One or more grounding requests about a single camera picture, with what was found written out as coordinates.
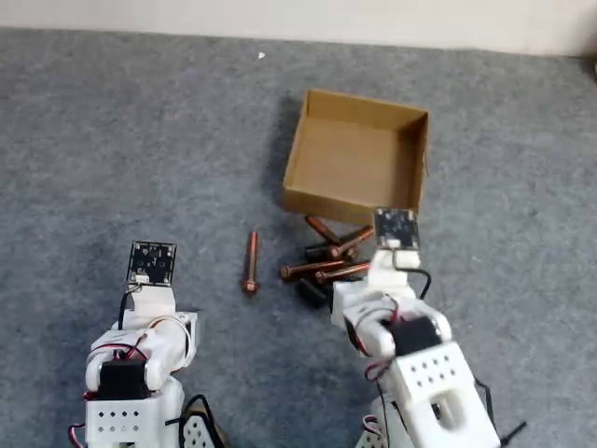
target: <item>white wall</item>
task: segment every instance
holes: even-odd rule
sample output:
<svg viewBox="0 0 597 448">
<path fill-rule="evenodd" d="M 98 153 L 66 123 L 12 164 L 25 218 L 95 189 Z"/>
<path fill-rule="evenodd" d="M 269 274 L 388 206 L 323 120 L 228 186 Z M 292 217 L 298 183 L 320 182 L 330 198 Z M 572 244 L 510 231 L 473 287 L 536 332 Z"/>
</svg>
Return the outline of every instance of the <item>white wall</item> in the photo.
<svg viewBox="0 0 597 448">
<path fill-rule="evenodd" d="M 0 25 L 597 53 L 597 0 L 0 0 Z"/>
</svg>

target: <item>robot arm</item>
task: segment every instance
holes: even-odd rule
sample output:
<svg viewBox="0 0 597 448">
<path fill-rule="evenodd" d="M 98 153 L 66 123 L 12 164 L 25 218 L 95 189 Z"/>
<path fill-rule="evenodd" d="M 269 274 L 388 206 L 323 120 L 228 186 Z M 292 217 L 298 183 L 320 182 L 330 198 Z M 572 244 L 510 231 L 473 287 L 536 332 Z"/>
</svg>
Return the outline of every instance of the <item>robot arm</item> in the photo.
<svg viewBox="0 0 597 448">
<path fill-rule="evenodd" d="M 198 317 L 177 312 L 171 288 L 176 246 L 134 242 L 120 315 L 87 358 L 86 442 L 89 448 L 223 448 L 203 396 L 183 408 L 171 374 L 195 357 Z M 132 296 L 134 308 L 125 310 Z M 203 406 L 191 405 L 201 399 Z M 73 446 L 82 447 L 69 428 Z"/>
<path fill-rule="evenodd" d="M 386 421 L 385 446 L 501 446 L 448 320 L 408 283 L 408 273 L 420 272 L 414 214 L 379 209 L 375 224 L 379 248 L 368 277 L 334 284 L 332 323 L 382 366 L 379 378 L 396 405 L 388 410 L 382 398 L 382 417 L 374 402 Z"/>
</svg>

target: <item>black wire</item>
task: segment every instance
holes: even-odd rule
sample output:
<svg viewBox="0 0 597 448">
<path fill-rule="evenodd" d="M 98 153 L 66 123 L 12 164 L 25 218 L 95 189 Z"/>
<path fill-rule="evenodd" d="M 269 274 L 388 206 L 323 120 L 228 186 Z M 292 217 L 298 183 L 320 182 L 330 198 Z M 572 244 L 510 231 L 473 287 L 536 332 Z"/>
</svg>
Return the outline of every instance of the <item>black wire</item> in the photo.
<svg viewBox="0 0 597 448">
<path fill-rule="evenodd" d="M 118 311 L 118 329 L 122 329 L 122 325 L 124 324 L 124 310 L 127 307 L 127 300 L 132 292 L 137 292 L 141 289 L 141 285 L 134 287 L 133 289 L 128 289 L 127 292 L 124 293 L 122 299 L 120 299 L 120 310 Z"/>
<path fill-rule="evenodd" d="M 167 427 L 169 425 L 173 425 L 174 423 L 180 423 L 182 421 L 183 421 L 182 417 L 176 417 L 176 418 L 173 418 L 170 420 L 166 420 L 165 426 Z"/>
<path fill-rule="evenodd" d="M 426 271 L 425 269 L 399 268 L 396 265 L 396 252 L 397 252 L 396 249 L 392 250 L 392 266 L 394 267 L 394 269 L 396 271 L 399 271 L 401 273 L 420 273 L 421 275 L 424 275 L 426 277 L 425 286 L 423 287 L 423 290 L 421 291 L 421 294 L 419 295 L 419 299 L 421 299 L 423 301 L 425 299 L 425 296 L 427 295 L 427 291 L 431 287 L 431 274 L 428 271 Z"/>
<path fill-rule="evenodd" d="M 520 423 L 517 427 L 515 427 L 514 429 L 512 429 L 510 431 L 509 434 L 507 434 L 506 436 L 502 437 L 500 439 L 500 447 L 502 446 L 508 446 L 510 444 L 510 442 L 512 441 L 512 439 L 514 439 L 515 436 L 518 436 L 519 433 L 526 428 L 527 423 L 526 422 L 522 422 Z"/>
<path fill-rule="evenodd" d="M 487 408 L 487 414 L 489 415 L 489 419 L 492 422 L 493 429 L 495 427 L 495 418 L 493 416 L 493 399 L 492 399 L 492 390 L 490 387 L 484 383 L 482 383 L 479 378 L 475 377 L 475 385 L 480 387 L 485 391 L 485 407 Z"/>
<path fill-rule="evenodd" d="M 385 424 L 385 437 L 387 439 L 387 446 L 388 448 L 392 445 L 390 444 L 390 428 L 388 427 L 388 414 L 385 410 L 385 399 L 383 398 L 382 387 L 380 386 L 380 382 L 376 381 L 375 385 L 377 386 L 377 391 L 380 393 L 380 399 L 382 399 L 382 407 L 383 407 L 383 423 Z"/>
<path fill-rule="evenodd" d="M 212 440 L 215 442 L 216 448 L 223 448 L 224 443 L 222 442 L 222 440 L 220 440 L 220 437 L 217 434 L 217 431 L 215 430 L 214 415 L 212 414 L 212 410 L 209 407 L 207 398 L 203 394 L 197 394 L 191 397 L 191 399 L 187 401 L 187 404 L 183 409 L 183 412 L 178 422 L 178 445 L 180 446 L 180 448 L 184 448 L 185 446 L 185 423 L 188 421 L 189 417 L 191 417 L 192 415 L 202 415 L 202 413 L 189 414 L 190 408 L 197 400 L 201 400 L 201 403 L 205 408 L 205 412 L 207 413 L 207 419 L 209 420 L 209 422 L 206 422 L 206 426 L 210 431 L 210 436 L 212 437 Z"/>
</svg>

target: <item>bolt head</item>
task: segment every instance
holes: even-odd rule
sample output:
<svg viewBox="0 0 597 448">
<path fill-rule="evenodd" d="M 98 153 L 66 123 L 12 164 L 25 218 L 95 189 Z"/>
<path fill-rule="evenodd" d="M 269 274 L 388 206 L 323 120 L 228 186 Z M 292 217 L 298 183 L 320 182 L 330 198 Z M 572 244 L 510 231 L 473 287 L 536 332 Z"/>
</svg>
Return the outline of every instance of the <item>bolt head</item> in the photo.
<svg viewBox="0 0 597 448">
<path fill-rule="evenodd" d="M 324 283 L 326 281 L 326 276 L 321 271 L 317 271 L 315 273 L 315 280 L 317 283 Z"/>
<path fill-rule="evenodd" d="M 354 247 L 351 247 L 344 253 L 344 257 L 348 260 L 355 259 L 357 255 L 358 255 L 358 251 Z"/>
<path fill-rule="evenodd" d="M 331 245 L 327 251 L 332 259 L 339 259 L 342 255 L 336 245 Z"/>
<path fill-rule="evenodd" d="M 280 268 L 280 276 L 283 280 L 288 280 L 290 278 L 290 270 L 288 269 L 288 266 L 282 266 Z"/>
<path fill-rule="evenodd" d="M 249 296 L 256 294 L 259 291 L 259 283 L 253 280 L 246 280 L 243 282 L 243 292 Z"/>
</svg>

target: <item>copper bolt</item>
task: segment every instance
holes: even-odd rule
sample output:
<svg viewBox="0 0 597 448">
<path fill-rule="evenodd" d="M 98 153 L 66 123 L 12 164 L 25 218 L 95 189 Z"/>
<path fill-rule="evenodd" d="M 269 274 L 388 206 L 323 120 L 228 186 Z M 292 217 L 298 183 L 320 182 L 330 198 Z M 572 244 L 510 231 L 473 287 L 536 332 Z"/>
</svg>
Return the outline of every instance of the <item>copper bolt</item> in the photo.
<svg viewBox="0 0 597 448">
<path fill-rule="evenodd" d="M 348 261 L 353 261 L 358 256 L 358 250 L 356 247 L 350 247 L 346 252 L 344 252 L 344 259 Z"/>
<path fill-rule="evenodd" d="M 344 269 L 338 269 L 331 273 L 325 273 L 324 271 L 318 271 L 315 273 L 315 280 L 317 283 L 333 282 L 335 280 L 341 280 L 342 278 L 348 277 L 355 273 L 363 273 L 369 269 L 369 262 L 354 264 Z"/>
<path fill-rule="evenodd" d="M 243 292 L 249 296 L 254 295 L 259 290 L 259 283 L 257 282 L 257 241 L 258 236 L 256 231 L 249 234 L 249 244 L 246 251 L 246 267 L 243 279 Z"/>
<path fill-rule="evenodd" d="M 309 224 L 314 231 L 319 233 L 328 243 L 333 245 L 341 244 L 340 237 L 331 231 L 330 228 L 321 220 L 317 219 L 316 217 L 305 217 L 305 222 Z"/>
<path fill-rule="evenodd" d="M 322 261 L 321 263 L 301 264 L 300 266 L 282 266 L 280 268 L 280 276 L 284 280 L 290 280 L 301 274 L 313 273 L 316 271 L 329 271 L 344 266 L 343 260 L 338 261 Z"/>
<path fill-rule="evenodd" d="M 341 245 L 331 245 L 328 249 L 329 256 L 332 259 L 339 259 L 344 252 L 346 252 L 351 247 L 355 247 L 359 243 L 362 243 L 363 241 L 367 240 L 367 238 L 372 234 L 373 228 L 371 226 L 364 227 L 356 234 L 356 236 L 352 240 L 346 241 Z"/>
</svg>

